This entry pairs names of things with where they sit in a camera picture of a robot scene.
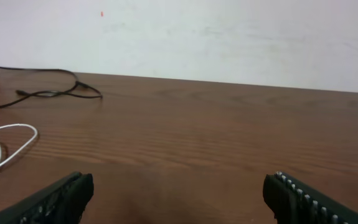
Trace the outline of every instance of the white wall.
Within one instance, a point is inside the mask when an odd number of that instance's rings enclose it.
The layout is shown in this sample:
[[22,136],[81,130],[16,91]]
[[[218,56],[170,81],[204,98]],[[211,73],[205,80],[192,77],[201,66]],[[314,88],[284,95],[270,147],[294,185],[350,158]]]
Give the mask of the white wall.
[[0,65],[358,91],[358,0],[0,0]]

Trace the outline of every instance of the black cable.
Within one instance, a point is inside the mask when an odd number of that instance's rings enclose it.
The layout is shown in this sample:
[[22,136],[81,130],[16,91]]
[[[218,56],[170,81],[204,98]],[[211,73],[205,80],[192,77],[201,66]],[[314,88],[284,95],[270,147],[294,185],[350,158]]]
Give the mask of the black cable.
[[[0,66],[0,69],[6,69],[6,70],[30,70],[30,71],[37,71],[37,72],[63,72],[63,73],[68,73],[73,75],[73,77],[75,78],[75,84],[73,87],[71,87],[68,90],[65,91],[55,91],[55,90],[44,90],[44,91],[37,91],[34,93],[27,93],[24,90],[16,90],[16,93],[20,96],[23,96],[22,98],[13,101],[11,103],[6,103],[4,105],[0,105],[0,108],[5,108],[11,105],[15,105],[16,103],[19,103],[23,100],[26,100],[32,96],[36,96],[36,97],[44,97],[44,98],[48,98],[48,97],[56,97],[56,96],[61,96],[61,95],[67,95],[67,96],[74,96],[74,97],[78,97],[78,98],[87,98],[87,99],[91,99],[91,98],[103,98],[103,95],[101,94],[100,91],[98,91],[96,88],[91,87],[90,85],[87,85],[85,83],[82,83],[78,80],[78,77],[76,76],[76,74],[74,74],[71,71],[68,70],[63,70],[63,69],[37,69],[37,68],[11,68],[11,67],[2,67]],[[97,96],[82,96],[82,95],[77,95],[77,94],[73,94],[71,93],[72,91],[74,91],[78,86],[82,86],[84,88],[89,88],[91,90],[93,90],[94,92],[96,92],[98,95]]]

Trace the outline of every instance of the table surface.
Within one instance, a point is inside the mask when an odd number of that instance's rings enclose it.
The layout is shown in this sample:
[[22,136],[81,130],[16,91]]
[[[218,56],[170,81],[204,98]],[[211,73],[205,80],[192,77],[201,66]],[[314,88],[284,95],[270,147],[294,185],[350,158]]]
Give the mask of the table surface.
[[[0,110],[0,126],[40,132],[0,170],[0,210],[77,170],[95,184],[82,223],[275,223],[261,192],[282,170],[358,211],[358,93],[78,76],[104,99]],[[16,89],[71,85],[66,74],[0,70],[0,104]],[[0,131],[6,154],[30,136]]]

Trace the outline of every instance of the wood grain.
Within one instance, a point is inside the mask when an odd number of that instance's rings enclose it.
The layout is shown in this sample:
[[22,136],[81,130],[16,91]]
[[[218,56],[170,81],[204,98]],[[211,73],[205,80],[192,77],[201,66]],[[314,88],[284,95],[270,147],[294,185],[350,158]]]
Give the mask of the wood grain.
[[[0,210],[78,170],[95,178],[82,223],[274,223],[261,190],[265,174],[283,170],[358,211],[358,93],[79,77],[104,99],[31,98],[0,110],[0,125],[40,132],[0,171]],[[0,104],[16,89],[72,82],[0,70]],[[30,134],[4,130],[0,141],[11,153]]]

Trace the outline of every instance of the metal teeth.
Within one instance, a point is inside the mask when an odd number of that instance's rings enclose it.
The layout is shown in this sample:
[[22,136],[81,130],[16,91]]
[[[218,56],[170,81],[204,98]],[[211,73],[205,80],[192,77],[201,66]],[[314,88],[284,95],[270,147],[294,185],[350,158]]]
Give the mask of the metal teeth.
[[327,208],[326,207],[321,207],[321,213],[324,216],[324,218],[327,217]]
[[27,218],[26,217],[23,217],[21,220],[20,220],[20,224],[23,224],[23,223],[25,223],[27,221]]
[[310,203],[310,196],[309,196],[309,195],[305,195],[304,198],[306,199],[306,201],[307,201],[308,203]]
[[[291,190],[293,190],[294,192],[296,192],[296,193],[298,194],[300,200],[302,200],[303,197],[304,197],[304,199],[306,200],[306,202],[307,202],[307,203],[310,203],[311,197],[310,197],[308,194],[303,195],[303,194],[304,194],[303,190],[297,189],[296,186],[295,186],[295,184],[292,184],[292,180],[288,180],[288,179],[286,178],[286,176],[285,176],[285,175],[282,175],[282,174],[283,174],[282,172],[278,171],[278,172],[275,173],[275,176],[276,176],[279,180],[282,180],[285,186],[289,187]],[[313,201],[312,201],[312,207],[311,207],[311,210],[310,210],[310,211],[311,211],[312,219],[314,220],[314,219],[318,216],[318,214],[319,214],[319,212],[318,212],[318,202],[317,202],[316,200],[313,200]],[[328,220],[328,212],[327,212],[327,208],[326,208],[326,207],[321,207],[321,215],[324,217],[325,222],[327,222],[327,220]],[[338,219],[339,219],[339,218],[338,218],[337,215],[333,215],[333,216],[331,217],[330,223],[332,223],[332,224],[338,224]]]
[[337,216],[337,215],[333,215],[333,216],[332,216],[331,223],[332,223],[332,224],[337,224],[337,223],[338,223],[338,216]]
[[301,189],[298,189],[298,190],[296,190],[296,192],[298,193],[299,197],[302,197],[302,194],[303,194],[303,190],[301,190]]

